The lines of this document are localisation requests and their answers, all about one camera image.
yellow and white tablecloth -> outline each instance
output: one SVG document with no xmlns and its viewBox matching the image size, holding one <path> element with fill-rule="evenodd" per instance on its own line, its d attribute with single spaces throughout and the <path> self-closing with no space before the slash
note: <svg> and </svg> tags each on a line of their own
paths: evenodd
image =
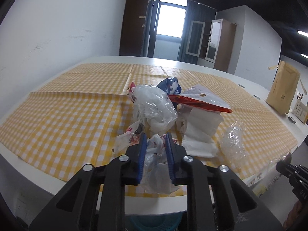
<svg viewBox="0 0 308 231">
<path fill-rule="evenodd" d="M 130 83 L 157 85 L 167 77 L 177 77 L 183 90 L 204 85 L 232 107 L 233 113 L 222 113 L 224 122 L 213 137 L 217 144 L 236 120 L 245 124 L 246 166 L 235 169 L 222 153 L 216 159 L 200 158 L 208 165 L 229 164 L 244 179 L 296 146 L 295 137 L 273 113 L 228 79 L 115 63 L 81 64 L 30 93 L 0 127 L 0 142 L 30 165 L 68 181 L 84 164 L 101 166 L 114 158 L 115 137 L 132 123 L 132 102 L 127 96 Z M 186 187 L 182 186 L 170 196 L 184 194 Z M 146 194 L 140 186 L 126 186 L 126 195 L 162 196 Z"/>
</svg>

wall socket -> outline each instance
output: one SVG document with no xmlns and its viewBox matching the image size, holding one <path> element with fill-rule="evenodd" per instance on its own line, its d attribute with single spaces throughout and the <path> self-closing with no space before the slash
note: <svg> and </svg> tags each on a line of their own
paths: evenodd
<svg viewBox="0 0 308 231">
<path fill-rule="evenodd" d="M 17 198 L 15 216 L 18 216 L 23 221 L 26 221 L 26 213 L 27 213 L 26 204 Z"/>
</svg>

blue curtain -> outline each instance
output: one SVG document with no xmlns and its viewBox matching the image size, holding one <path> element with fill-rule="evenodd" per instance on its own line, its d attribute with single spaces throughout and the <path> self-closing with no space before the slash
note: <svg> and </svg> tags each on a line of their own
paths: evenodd
<svg viewBox="0 0 308 231">
<path fill-rule="evenodd" d="M 197 64 L 198 57 L 193 55 L 186 54 L 186 47 L 187 47 L 187 39 L 190 29 L 191 21 L 201 21 L 207 22 L 215 20 L 216 10 L 205 6 L 203 4 L 196 3 L 194 1 L 188 1 L 186 15 L 185 15 L 185 22 L 183 27 L 183 34 L 181 39 L 181 45 L 178 55 L 178 61 L 188 62 L 192 64 Z M 196 42 L 199 44 L 200 42 L 200 35 L 191 35 L 191 40 L 196 38 Z"/>
</svg>

white table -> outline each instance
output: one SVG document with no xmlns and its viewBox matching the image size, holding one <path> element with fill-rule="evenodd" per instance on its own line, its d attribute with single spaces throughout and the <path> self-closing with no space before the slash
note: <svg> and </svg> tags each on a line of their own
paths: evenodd
<svg viewBox="0 0 308 231">
<path fill-rule="evenodd" d="M 144 57 L 125 57 L 125 56 L 98 56 L 88 58 L 76 65 L 78 66 L 83 63 L 128 63 L 128 64 L 145 64 L 153 66 L 164 66 L 179 69 L 186 69 L 190 71 L 202 72 L 206 74 L 212 74 L 224 78 L 228 78 L 236 84 L 241 84 L 245 87 L 245 90 L 251 95 L 258 96 L 261 103 L 266 106 L 273 114 L 275 114 L 281 122 L 289 129 L 289 131 L 294 135 L 298 144 L 292 149 L 292 152 L 304 141 L 308 134 L 308 125 L 302 124 L 296 117 L 296 124 L 291 123 L 288 120 L 288 116 L 280 116 L 273 110 L 269 105 L 265 103 L 268 90 L 262 86 L 248 81 L 246 79 L 231 75 L 219 70 L 198 66 L 195 64 L 189 64 L 179 61 L 171 61 L 165 59 L 156 58 L 144 58 Z M 54 77 L 47 80 L 44 84 L 41 84 L 35 90 L 50 82 L 57 76 L 64 72 L 67 72 L 71 68 L 64 70 L 63 72 L 55 75 Z M 28 95 L 23 97 L 16 105 L 14 105 L 11 110 L 0 120 L 2 124 L 6 118 L 22 103 L 26 100 Z M 9 151 L 5 146 L 0 143 L 0 154 L 23 176 L 32 181 L 34 184 L 55 195 L 64 185 L 65 182 L 61 181 L 55 177 L 52 177 L 44 172 L 36 169 L 35 167 L 24 162 L 21 158 L 16 156 L 14 153 Z M 246 178 L 244 182 L 249 182 L 252 177 Z M 125 197 L 125 213 L 132 215 L 155 215 L 155 214 L 166 214 L 166 213 L 176 213 L 183 212 L 187 210 L 187 196 L 177 196 L 177 197 L 163 197 L 163 198 L 146 198 L 146 197 Z"/>
</svg>

blue snack bag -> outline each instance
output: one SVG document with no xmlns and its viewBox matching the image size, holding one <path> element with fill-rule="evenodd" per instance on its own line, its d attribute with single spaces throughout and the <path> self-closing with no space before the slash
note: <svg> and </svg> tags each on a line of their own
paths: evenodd
<svg viewBox="0 0 308 231">
<path fill-rule="evenodd" d="M 162 91 L 166 92 L 167 95 L 179 95 L 182 93 L 182 88 L 178 83 L 178 79 L 176 77 L 168 77 L 157 84 L 157 87 Z M 177 109 L 178 103 L 172 103 L 174 108 Z"/>
</svg>

